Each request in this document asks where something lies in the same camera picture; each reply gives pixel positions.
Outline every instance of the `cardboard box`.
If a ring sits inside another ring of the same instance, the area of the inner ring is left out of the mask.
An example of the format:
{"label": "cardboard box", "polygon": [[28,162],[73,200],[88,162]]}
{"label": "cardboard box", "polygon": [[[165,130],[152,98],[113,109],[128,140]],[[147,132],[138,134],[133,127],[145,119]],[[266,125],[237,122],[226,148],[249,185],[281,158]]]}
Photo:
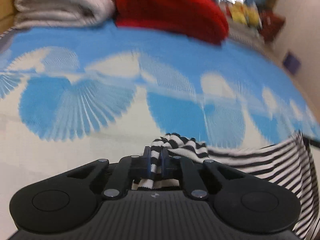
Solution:
{"label": "cardboard box", "polygon": [[13,0],[0,0],[0,34],[13,26]]}

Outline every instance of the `white wall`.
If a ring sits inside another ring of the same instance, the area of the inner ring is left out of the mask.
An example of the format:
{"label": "white wall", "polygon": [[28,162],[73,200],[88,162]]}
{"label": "white wall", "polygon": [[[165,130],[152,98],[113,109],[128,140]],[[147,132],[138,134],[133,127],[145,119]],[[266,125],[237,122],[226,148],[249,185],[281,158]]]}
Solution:
{"label": "white wall", "polygon": [[320,112],[320,0],[278,0],[274,12],[286,17],[275,40],[282,60],[290,50],[302,65],[295,79]]}
{"label": "white wall", "polygon": [[[314,164],[315,164],[315,168],[316,168],[316,174],[317,174],[317,179],[318,179],[318,187],[320,185],[320,149],[311,146],[311,153],[313,156],[313,160],[314,160]],[[307,240],[310,239],[315,239],[319,228],[320,228],[320,224],[318,224],[318,220],[320,219],[320,214],[318,215],[318,218],[316,220],[316,222],[312,225],[308,235],[307,235]]]}

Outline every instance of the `yellow object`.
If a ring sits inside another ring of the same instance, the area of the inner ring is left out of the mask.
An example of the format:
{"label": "yellow object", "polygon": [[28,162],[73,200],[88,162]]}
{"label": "yellow object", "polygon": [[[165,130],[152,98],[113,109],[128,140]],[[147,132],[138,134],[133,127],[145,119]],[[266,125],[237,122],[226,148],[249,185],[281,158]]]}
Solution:
{"label": "yellow object", "polygon": [[234,22],[247,24],[247,20],[242,12],[233,12],[231,15]]}
{"label": "yellow object", "polygon": [[247,7],[241,2],[236,2],[229,6],[229,10],[233,21],[241,24],[249,24],[250,26],[259,26],[259,13],[255,7]]}
{"label": "yellow object", "polygon": [[255,9],[250,8],[247,12],[247,17],[249,25],[254,27],[257,27],[259,25],[259,13]]}
{"label": "yellow object", "polygon": [[244,15],[244,7],[242,3],[236,2],[235,5],[229,6],[229,10],[234,22],[247,24],[247,20]]}

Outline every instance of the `red folded towel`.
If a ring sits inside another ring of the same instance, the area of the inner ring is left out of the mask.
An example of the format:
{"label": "red folded towel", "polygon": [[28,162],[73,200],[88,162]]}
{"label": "red folded towel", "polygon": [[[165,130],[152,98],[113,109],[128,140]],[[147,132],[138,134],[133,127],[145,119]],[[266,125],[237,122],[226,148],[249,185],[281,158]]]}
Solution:
{"label": "red folded towel", "polygon": [[211,0],[116,0],[117,26],[145,27],[183,33],[220,44],[229,26]]}

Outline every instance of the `metal screw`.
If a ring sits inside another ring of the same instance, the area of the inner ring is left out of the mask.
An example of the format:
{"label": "metal screw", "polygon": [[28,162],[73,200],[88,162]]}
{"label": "metal screw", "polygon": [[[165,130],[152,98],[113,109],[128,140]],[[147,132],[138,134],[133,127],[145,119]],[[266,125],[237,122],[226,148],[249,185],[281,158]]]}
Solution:
{"label": "metal screw", "polygon": [[154,197],[154,198],[156,198],[156,197],[159,197],[160,195],[158,194],[158,193],[153,193],[152,195],[151,195],[151,197]]}
{"label": "metal screw", "polygon": [[196,197],[196,198],[204,198],[207,196],[207,194],[208,194],[207,192],[201,189],[195,189],[194,191],[191,192],[191,195],[193,195],[193,197]]}
{"label": "metal screw", "polygon": [[107,189],[103,192],[103,194],[107,197],[116,197],[120,194],[119,190],[117,189],[114,189],[114,188],[110,188],[110,189]]}

